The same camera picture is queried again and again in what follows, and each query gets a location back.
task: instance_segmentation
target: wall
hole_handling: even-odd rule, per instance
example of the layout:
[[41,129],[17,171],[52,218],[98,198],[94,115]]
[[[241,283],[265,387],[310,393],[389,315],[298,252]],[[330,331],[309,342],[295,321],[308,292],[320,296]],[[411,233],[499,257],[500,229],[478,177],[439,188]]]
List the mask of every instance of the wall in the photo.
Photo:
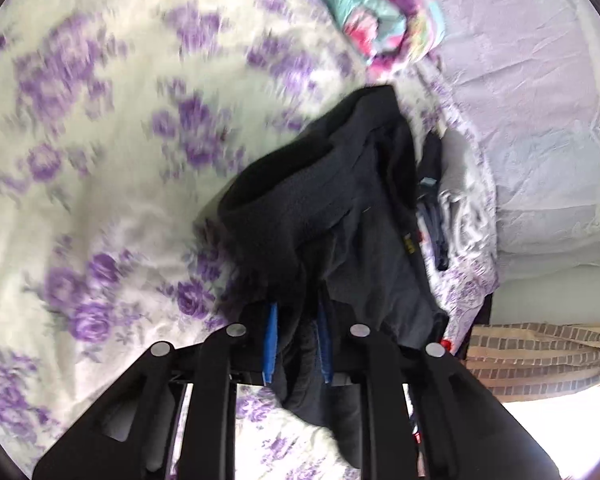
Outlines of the wall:
[[600,267],[505,283],[493,295],[491,322],[600,322]]

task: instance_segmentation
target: folded blanket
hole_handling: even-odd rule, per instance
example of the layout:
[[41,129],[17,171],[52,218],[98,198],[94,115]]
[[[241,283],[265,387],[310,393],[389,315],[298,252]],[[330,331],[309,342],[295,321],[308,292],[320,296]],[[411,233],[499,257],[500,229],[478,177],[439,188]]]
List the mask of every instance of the folded blanket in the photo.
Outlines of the folded blanket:
[[479,253],[489,237],[484,184],[469,142],[457,130],[442,137],[442,179],[438,195],[449,251]]
[[389,0],[323,0],[338,27],[368,62],[393,52],[403,40],[406,18]]
[[436,0],[389,0],[407,18],[407,31],[391,56],[379,56],[371,64],[373,73],[394,72],[407,63],[421,60],[440,44],[445,33],[442,11]]

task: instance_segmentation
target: black jacket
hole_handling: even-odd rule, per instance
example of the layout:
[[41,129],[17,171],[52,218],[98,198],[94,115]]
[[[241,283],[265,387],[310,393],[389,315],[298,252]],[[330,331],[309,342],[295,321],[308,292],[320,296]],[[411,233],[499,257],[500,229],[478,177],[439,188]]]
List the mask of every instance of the black jacket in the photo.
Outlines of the black jacket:
[[357,322],[421,348],[448,317],[429,290],[415,219],[413,139],[391,86],[360,89],[298,140],[240,174],[220,219],[267,279],[279,308],[272,387],[283,406],[334,431],[360,464],[357,391],[324,384],[321,304],[337,345],[340,304]]

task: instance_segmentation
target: gray rivet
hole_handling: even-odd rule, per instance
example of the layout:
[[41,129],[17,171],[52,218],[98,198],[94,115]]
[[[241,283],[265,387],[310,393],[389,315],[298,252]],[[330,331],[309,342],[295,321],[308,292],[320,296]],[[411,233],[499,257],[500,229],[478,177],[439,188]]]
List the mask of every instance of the gray rivet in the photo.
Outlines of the gray rivet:
[[247,327],[240,323],[233,323],[226,328],[226,332],[231,337],[240,337],[247,333]]
[[167,355],[171,352],[171,347],[169,343],[165,343],[164,341],[160,341],[151,345],[151,354],[156,357],[162,357],[163,355]]
[[354,335],[356,337],[366,337],[369,334],[371,334],[371,329],[367,325],[357,323],[355,325],[351,325],[351,328],[349,328],[349,332],[351,332],[351,335]]
[[439,343],[429,343],[425,347],[425,352],[431,357],[442,357],[446,353],[446,350]]

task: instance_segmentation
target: striped curtain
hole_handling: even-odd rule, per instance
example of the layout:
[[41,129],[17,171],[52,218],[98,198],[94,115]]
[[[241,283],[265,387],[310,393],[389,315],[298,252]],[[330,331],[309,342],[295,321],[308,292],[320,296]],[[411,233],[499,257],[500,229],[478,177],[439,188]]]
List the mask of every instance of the striped curtain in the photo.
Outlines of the striped curtain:
[[600,384],[600,324],[477,325],[466,366],[501,402],[574,394]]

